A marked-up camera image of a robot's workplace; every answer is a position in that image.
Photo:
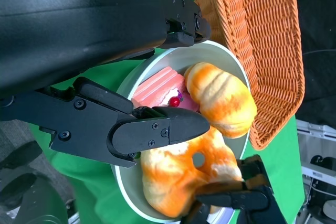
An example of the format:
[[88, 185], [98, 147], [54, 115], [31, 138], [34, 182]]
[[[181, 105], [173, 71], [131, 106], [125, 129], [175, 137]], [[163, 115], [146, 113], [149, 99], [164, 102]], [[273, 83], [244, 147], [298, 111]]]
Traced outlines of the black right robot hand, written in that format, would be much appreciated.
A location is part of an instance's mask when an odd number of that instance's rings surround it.
[[181, 223], [208, 223], [211, 206], [239, 210], [237, 223], [287, 223], [259, 155], [237, 161], [243, 181], [217, 182], [197, 189], [195, 202]]

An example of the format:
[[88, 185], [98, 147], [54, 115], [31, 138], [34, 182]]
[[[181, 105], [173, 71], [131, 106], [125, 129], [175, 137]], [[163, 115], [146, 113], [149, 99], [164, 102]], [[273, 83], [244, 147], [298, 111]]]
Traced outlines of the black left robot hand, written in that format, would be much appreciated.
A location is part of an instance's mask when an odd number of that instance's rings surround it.
[[181, 108], [136, 109], [81, 73], [210, 35], [193, 0], [1, 0], [1, 120], [38, 125], [54, 151], [132, 167], [136, 153], [209, 123]]

